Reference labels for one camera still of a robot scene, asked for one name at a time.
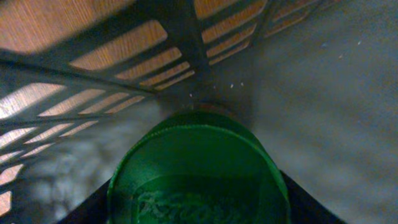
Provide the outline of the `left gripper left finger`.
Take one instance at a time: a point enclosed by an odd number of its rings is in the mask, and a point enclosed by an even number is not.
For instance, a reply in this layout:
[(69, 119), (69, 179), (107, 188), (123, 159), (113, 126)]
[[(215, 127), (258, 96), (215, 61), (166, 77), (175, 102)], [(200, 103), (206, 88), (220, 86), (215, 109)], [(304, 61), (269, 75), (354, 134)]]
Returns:
[(57, 224), (106, 224), (108, 221), (107, 191), (110, 180), (91, 194)]

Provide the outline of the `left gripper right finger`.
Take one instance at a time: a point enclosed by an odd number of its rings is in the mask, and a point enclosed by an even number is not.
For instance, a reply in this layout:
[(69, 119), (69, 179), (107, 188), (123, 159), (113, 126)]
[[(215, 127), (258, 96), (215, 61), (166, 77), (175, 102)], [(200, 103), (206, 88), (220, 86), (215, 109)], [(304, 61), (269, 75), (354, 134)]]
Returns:
[(285, 172), (281, 172), (287, 186), (291, 221), (294, 224), (346, 224), (312, 197)]

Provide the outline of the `green lid glass jar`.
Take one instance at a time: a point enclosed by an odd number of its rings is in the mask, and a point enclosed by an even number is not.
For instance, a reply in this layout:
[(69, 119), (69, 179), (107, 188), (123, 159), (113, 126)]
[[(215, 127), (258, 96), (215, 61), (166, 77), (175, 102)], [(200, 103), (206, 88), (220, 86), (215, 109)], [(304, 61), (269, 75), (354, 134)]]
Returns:
[(124, 155), (107, 192), (110, 223), (291, 223), (282, 174), (228, 113), (173, 114)]

